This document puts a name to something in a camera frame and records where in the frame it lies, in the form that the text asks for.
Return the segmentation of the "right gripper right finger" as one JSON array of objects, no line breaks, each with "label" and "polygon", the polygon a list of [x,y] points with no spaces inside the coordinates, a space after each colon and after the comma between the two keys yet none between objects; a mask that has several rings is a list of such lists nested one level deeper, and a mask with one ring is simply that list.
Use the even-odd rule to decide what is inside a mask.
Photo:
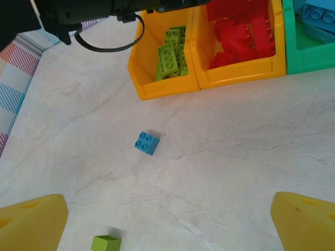
[{"label": "right gripper right finger", "polygon": [[277,192],[271,217],[284,250],[334,250],[334,203]]}]

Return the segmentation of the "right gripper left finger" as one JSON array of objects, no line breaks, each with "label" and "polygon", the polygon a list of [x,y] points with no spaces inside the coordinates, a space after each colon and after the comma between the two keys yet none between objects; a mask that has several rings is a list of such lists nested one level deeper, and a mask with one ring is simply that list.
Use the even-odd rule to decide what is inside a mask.
[{"label": "right gripper left finger", "polygon": [[1,208],[1,250],[57,250],[69,210],[62,194]]}]

